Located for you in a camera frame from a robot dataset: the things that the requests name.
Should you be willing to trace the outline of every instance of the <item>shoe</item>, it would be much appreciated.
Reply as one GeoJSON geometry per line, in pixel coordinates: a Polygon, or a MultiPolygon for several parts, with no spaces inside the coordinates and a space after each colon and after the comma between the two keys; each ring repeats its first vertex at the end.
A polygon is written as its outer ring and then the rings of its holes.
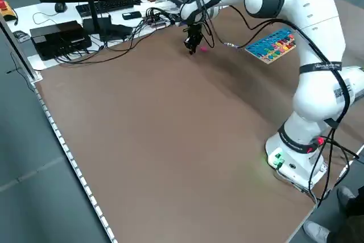
{"type": "Polygon", "coordinates": [[[337,198],[339,199],[340,206],[346,208],[350,199],[355,199],[354,194],[345,186],[340,186],[337,189],[337,198]]]}
{"type": "Polygon", "coordinates": [[[326,243],[330,233],[325,227],[312,221],[306,221],[303,230],[316,243],[326,243]]]}

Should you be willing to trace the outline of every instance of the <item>white sticker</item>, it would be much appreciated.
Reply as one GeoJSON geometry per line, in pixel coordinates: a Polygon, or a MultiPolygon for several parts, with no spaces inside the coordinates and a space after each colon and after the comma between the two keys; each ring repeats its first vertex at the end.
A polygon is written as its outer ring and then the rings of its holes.
{"type": "MultiPolygon", "coordinates": [[[[350,80],[349,79],[345,79],[344,82],[346,84],[346,87],[348,88],[350,98],[353,97],[354,96],[354,92],[353,92],[353,89],[351,88],[350,80]]],[[[343,92],[342,88],[340,88],[339,83],[337,83],[336,85],[334,85],[334,94],[335,94],[335,98],[336,98],[336,103],[337,104],[340,104],[340,103],[342,103],[342,102],[345,101],[344,92],[343,92]]]]}

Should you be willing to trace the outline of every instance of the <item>gray floor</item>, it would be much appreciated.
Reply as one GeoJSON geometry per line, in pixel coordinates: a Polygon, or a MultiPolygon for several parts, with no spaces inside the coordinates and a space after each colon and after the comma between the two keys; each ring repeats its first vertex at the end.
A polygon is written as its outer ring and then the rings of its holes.
{"type": "MultiPolygon", "coordinates": [[[[364,156],[361,156],[361,161],[364,162],[364,156]]],[[[347,186],[357,194],[358,189],[364,186],[364,165],[359,162],[353,162],[350,168],[350,172],[344,181],[341,183],[343,186],[347,186]]],[[[322,205],[315,210],[308,220],[319,223],[320,225],[328,228],[331,231],[337,231],[338,228],[344,223],[345,215],[340,210],[337,199],[337,188],[334,188],[328,198],[322,202],[322,205]]],[[[296,235],[291,240],[291,243],[313,243],[304,231],[298,230],[296,235]]]]}
{"type": "Polygon", "coordinates": [[[109,242],[0,35],[0,242],[109,242]]]}

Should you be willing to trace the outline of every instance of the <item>cable bundle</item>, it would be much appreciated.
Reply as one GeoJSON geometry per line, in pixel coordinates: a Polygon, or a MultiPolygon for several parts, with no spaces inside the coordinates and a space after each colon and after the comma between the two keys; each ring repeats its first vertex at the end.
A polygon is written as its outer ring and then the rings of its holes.
{"type": "Polygon", "coordinates": [[[146,11],[146,18],[143,19],[134,29],[133,33],[130,35],[130,37],[125,40],[124,42],[130,42],[130,45],[127,49],[122,49],[122,50],[117,50],[117,49],[113,49],[113,48],[110,48],[107,44],[107,42],[104,42],[104,44],[102,46],[98,45],[99,46],[99,49],[92,55],[84,58],[84,59],[81,59],[81,60],[77,60],[77,61],[72,61],[68,55],[63,55],[67,60],[64,60],[64,59],[61,59],[57,56],[55,56],[55,59],[57,60],[60,60],[61,62],[64,62],[64,63],[67,63],[67,64],[71,64],[71,65],[75,65],[75,64],[98,64],[98,63],[104,63],[104,62],[107,62],[107,61],[111,61],[111,60],[114,60],[116,58],[119,58],[123,55],[126,55],[127,53],[129,53],[131,50],[133,50],[142,40],[150,37],[152,34],[154,34],[155,31],[157,31],[158,29],[156,29],[154,32],[142,37],[140,40],[138,40],[134,45],[134,39],[137,37],[137,36],[140,36],[140,33],[142,30],[144,30],[147,26],[153,26],[153,23],[156,23],[160,20],[164,20],[166,22],[166,26],[167,26],[167,23],[169,22],[170,24],[175,24],[175,20],[176,20],[176,17],[175,15],[173,14],[170,14],[162,9],[159,9],[159,8],[155,8],[155,7],[152,7],[152,8],[149,8],[147,9],[146,11]],[[120,55],[117,55],[117,56],[114,56],[114,57],[111,57],[111,58],[108,58],[108,59],[105,59],[105,60],[101,60],[101,61],[87,61],[88,59],[94,57],[96,54],[98,54],[102,49],[104,48],[107,48],[108,50],[111,50],[111,51],[119,51],[119,52],[123,52],[122,54],[120,55]]]}

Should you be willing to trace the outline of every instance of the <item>table surface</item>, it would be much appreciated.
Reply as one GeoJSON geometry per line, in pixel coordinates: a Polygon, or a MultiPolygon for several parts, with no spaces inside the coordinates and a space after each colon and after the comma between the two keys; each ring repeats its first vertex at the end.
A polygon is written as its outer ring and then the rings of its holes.
{"type": "MultiPolygon", "coordinates": [[[[20,7],[15,9],[16,13],[19,17],[18,25],[14,25],[14,22],[8,22],[8,26],[12,32],[21,30],[27,34],[30,34],[30,29],[38,28],[43,26],[49,26],[52,24],[59,24],[64,22],[69,22],[72,20],[76,20],[79,24],[82,24],[82,20],[85,18],[91,17],[80,17],[79,13],[76,10],[76,6],[79,4],[85,4],[85,2],[80,3],[67,3],[68,9],[64,13],[55,13],[54,11],[54,3],[40,3],[36,5],[30,5],[26,7],[20,7]]],[[[109,13],[103,13],[103,17],[107,17],[109,14],[111,15],[111,22],[112,24],[122,24],[129,27],[136,27],[139,22],[142,20],[132,19],[132,20],[124,20],[122,18],[123,13],[129,13],[131,11],[140,11],[142,15],[145,15],[145,11],[150,7],[158,7],[169,12],[178,12],[176,5],[167,0],[157,0],[156,2],[148,2],[147,0],[142,0],[141,5],[135,5],[133,8],[112,11],[109,13]]],[[[140,32],[140,36],[149,34],[153,32],[155,29],[152,27],[146,27],[140,32]]],[[[98,40],[100,38],[98,35],[92,35],[92,45],[88,48],[88,50],[97,50],[99,48],[98,45],[101,45],[102,42],[98,40]]],[[[117,40],[115,42],[110,42],[109,45],[113,46],[115,44],[122,43],[122,40],[117,40]]],[[[78,58],[79,55],[74,54],[70,55],[72,59],[78,58]]],[[[42,61],[38,54],[28,56],[30,64],[32,65],[33,69],[42,70],[45,68],[53,67],[54,65],[58,65],[59,61],[55,59],[42,61]]]]}
{"type": "MultiPolygon", "coordinates": [[[[214,24],[233,43],[251,36],[231,9],[214,24]]],[[[264,158],[292,112],[297,52],[265,65],[221,44],[189,56],[184,39],[166,28],[114,61],[46,69],[36,85],[119,242],[283,242],[313,205],[264,158]]],[[[337,134],[353,150],[363,107],[337,134]]]]}

